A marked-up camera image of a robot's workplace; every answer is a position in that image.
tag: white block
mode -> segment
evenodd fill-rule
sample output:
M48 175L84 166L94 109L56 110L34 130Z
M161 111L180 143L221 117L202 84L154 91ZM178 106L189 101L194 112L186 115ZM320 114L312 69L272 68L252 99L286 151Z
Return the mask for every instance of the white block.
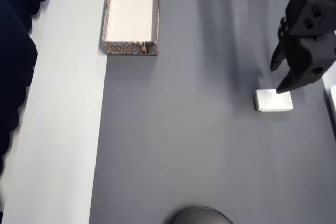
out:
M256 90L256 106L261 112L285 112L293 109L290 92L277 94L275 89Z

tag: black round object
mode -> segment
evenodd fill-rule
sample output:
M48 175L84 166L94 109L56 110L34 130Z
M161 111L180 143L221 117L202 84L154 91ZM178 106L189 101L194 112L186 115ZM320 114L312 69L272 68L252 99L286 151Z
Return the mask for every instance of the black round object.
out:
M178 213L170 224L233 224L224 214L207 207L192 207Z

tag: white rectangular object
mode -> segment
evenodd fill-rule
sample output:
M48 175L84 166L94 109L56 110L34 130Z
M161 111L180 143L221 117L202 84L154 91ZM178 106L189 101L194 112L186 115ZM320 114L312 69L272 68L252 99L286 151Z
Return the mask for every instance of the white rectangular object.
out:
M261 112L285 112L293 109L290 92L277 94L275 89L256 90L256 106Z
M158 55L159 0L106 0L102 42L110 55Z

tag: black object at top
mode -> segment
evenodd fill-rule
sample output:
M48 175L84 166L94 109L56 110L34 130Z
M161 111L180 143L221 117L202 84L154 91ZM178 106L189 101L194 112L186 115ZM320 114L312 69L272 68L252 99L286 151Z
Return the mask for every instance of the black object at top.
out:
M178 213L170 224L233 224L224 214L206 207L192 207Z
M280 22L271 71L287 59L290 70L277 88L283 93L319 80L336 61L336 0L290 0Z

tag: open box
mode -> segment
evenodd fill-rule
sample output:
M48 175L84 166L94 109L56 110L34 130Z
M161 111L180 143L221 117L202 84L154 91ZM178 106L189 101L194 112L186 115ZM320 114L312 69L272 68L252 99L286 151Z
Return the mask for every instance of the open box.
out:
M159 0L106 0L102 42L110 55L157 55Z

